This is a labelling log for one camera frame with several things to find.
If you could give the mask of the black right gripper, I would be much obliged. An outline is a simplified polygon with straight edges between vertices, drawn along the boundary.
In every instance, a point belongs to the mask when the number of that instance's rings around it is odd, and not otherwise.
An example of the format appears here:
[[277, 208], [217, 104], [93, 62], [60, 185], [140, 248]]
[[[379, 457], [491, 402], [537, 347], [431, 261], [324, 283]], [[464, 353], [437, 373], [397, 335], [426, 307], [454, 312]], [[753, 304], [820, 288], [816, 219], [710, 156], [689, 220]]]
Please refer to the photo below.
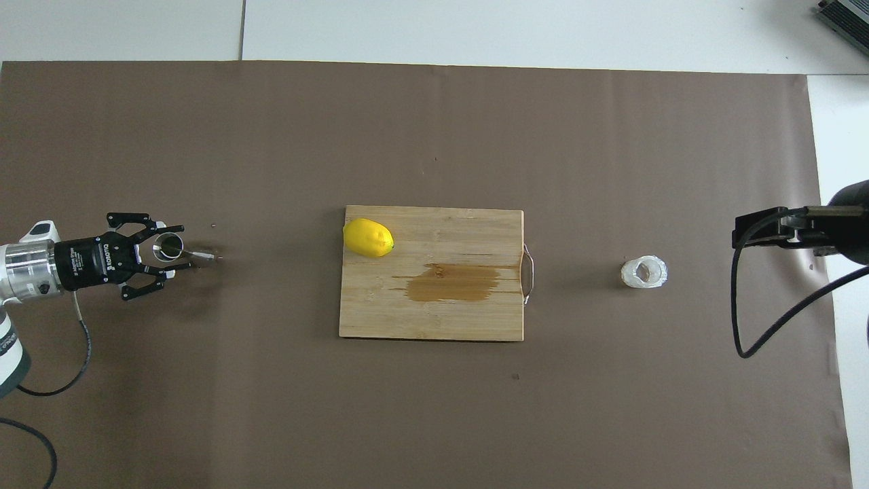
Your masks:
[[[745, 233], [767, 217], [788, 211], [773, 207], [735, 217], [732, 248]], [[808, 217], [791, 216], [767, 223], [748, 241], [746, 247], [813, 247], [816, 257], [842, 255], [851, 262], [868, 264], [868, 181], [848, 185], [825, 206], [810, 206]]]

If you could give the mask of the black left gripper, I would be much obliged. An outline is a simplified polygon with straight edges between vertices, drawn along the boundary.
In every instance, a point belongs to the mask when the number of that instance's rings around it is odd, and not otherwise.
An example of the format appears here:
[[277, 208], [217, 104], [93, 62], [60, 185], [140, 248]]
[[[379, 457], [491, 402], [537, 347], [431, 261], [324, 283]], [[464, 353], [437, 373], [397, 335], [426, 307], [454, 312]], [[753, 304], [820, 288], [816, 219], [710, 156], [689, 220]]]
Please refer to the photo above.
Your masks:
[[[176, 272], [193, 268], [193, 264], [174, 264], [166, 268], [141, 264], [139, 245], [142, 242], [152, 236], [184, 232], [184, 225], [168, 226], [155, 221], [148, 213], [107, 213], [107, 223], [109, 231], [117, 234], [64, 240], [54, 244], [55, 275], [63, 291], [114, 284], [121, 287], [122, 300], [130, 301], [161, 291], [165, 282], [176, 276]], [[124, 236], [119, 233], [125, 225], [140, 225], [142, 229]], [[154, 279], [141, 287], [128, 285], [128, 281], [137, 274]]]

